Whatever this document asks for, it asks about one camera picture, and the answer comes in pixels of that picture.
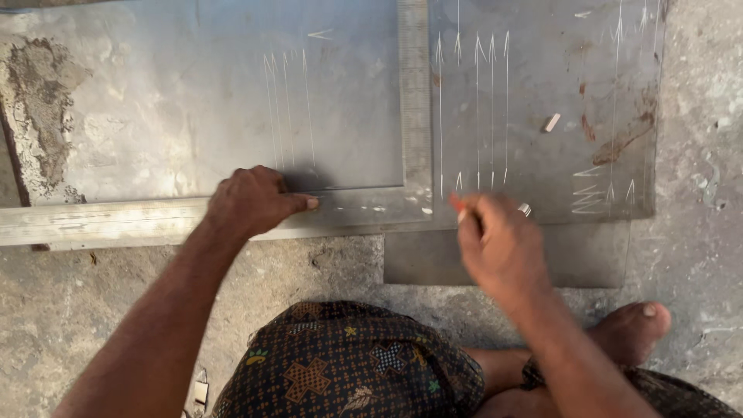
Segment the man's right hand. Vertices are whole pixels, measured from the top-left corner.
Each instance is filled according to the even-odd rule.
[[[462,261],[483,291],[511,312],[521,302],[550,295],[539,227],[502,194],[470,194],[462,202]]]

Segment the cement floor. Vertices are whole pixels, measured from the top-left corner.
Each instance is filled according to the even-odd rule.
[[[654,219],[632,223],[618,290],[562,290],[589,325],[629,301],[655,299],[674,315],[646,365],[743,410],[743,2],[671,0]],[[712,199],[699,187],[720,169]],[[1,203],[13,182],[0,167]],[[45,417],[106,341],[173,247],[32,252],[0,248],[0,410]],[[507,347],[519,337],[478,289],[386,286],[383,238],[249,244],[225,280],[201,348],[215,399],[250,334],[299,300],[355,299],[438,327],[462,344]]]

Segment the finger ring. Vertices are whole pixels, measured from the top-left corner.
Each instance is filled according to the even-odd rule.
[[[529,216],[529,213],[531,213],[531,206],[527,205],[526,203],[521,203],[519,206],[519,210],[524,213],[525,216]]]

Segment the hand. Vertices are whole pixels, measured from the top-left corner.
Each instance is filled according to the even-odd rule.
[[[539,227],[505,195],[462,199],[459,246],[462,262],[483,291],[501,305],[550,294]]]
[[[287,193],[281,173],[259,165],[250,170],[238,168],[219,183],[204,221],[220,237],[242,247],[289,216],[318,205],[314,196]]]

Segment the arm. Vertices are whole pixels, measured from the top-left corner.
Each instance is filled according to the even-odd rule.
[[[219,285],[249,238],[317,207],[257,166],[220,183],[204,220],[126,314],[53,413],[179,417]]]
[[[532,349],[564,417],[658,417],[552,289],[539,228],[503,196],[468,196],[462,260]]]

